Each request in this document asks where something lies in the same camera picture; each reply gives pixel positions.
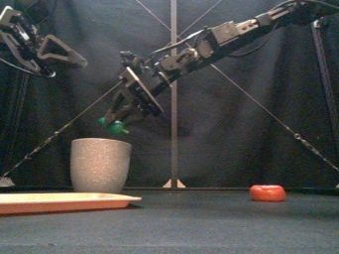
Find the green object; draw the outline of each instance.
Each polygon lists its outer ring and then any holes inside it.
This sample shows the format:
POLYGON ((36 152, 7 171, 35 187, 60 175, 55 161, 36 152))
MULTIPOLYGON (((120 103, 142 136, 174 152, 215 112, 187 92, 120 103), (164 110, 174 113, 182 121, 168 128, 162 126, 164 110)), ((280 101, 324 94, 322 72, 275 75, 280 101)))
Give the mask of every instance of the green object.
MULTIPOLYGON (((100 125, 104 125, 104 117, 98 120, 100 125)), ((124 123, 115 121, 107 126, 107 129, 112 134, 128 134, 130 132, 124 129, 124 123)))

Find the tray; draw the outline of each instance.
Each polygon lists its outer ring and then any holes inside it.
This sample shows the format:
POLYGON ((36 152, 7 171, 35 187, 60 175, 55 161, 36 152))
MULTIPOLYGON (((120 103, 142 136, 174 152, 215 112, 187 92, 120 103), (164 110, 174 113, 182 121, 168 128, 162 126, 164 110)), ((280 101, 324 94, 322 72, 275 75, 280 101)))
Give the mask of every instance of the tray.
POLYGON ((95 192, 0 194, 0 214, 124 208, 142 197, 95 192))

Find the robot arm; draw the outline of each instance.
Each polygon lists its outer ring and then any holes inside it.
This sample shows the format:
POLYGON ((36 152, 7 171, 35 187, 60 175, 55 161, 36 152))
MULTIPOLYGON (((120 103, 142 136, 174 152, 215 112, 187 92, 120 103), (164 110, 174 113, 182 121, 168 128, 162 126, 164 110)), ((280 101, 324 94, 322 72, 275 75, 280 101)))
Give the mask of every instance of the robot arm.
POLYGON ((26 15, 10 6, 0 14, 0 43, 6 43, 28 72, 39 76, 55 76, 48 68, 52 63, 63 63, 71 67, 87 65, 86 59, 59 38, 39 35, 38 28, 26 15))
POLYGON ((158 50, 151 55, 151 66, 146 66, 140 57, 132 53, 124 53, 122 56, 126 71, 119 77, 122 88, 118 95, 115 94, 112 107, 99 120, 100 124, 114 134, 119 134, 123 132, 122 122, 127 122, 135 112, 142 117, 148 114, 158 116, 163 109, 155 97, 171 87, 171 82, 180 76, 224 57, 234 57, 232 53, 236 50, 275 29, 290 24, 310 24, 337 12, 339 12, 338 0, 288 0, 252 19, 238 24, 227 22, 218 27, 206 28, 176 45, 158 50), (176 56, 164 56, 154 63, 156 55, 179 47, 194 37, 196 43, 192 47, 184 49, 176 56))

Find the metal pole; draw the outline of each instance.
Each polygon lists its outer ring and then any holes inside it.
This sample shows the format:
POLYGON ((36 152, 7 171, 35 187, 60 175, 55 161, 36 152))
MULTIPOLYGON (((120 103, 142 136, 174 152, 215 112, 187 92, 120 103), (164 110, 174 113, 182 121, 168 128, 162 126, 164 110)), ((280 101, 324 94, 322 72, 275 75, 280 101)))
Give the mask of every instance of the metal pole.
MULTIPOLYGON (((178 40, 178 0, 171 0, 171 43, 178 40)), ((178 55, 176 49, 171 51, 172 56, 178 55)), ((172 82, 171 89, 171 189, 178 188, 178 81, 172 82)))

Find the cable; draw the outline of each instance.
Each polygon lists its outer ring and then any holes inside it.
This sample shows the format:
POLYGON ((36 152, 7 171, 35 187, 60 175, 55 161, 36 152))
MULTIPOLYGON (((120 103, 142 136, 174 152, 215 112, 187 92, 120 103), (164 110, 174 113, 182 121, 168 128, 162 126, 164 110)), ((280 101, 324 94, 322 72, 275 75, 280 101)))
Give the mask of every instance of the cable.
POLYGON ((15 68, 16 70, 19 70, 20 72, 38 76, 38 77, 44 77, 44 78, 52 78, 56 76, 56 72, 54 71, 54 73, 51 75, 42 75, 39 73, 34 73, 32 71, 28 71, 27 69, 14 65, 12 63, 7 62, 4 59, 0 59, 0 62, 4 63, 6 65, 8 65, 10 67, 15 68))

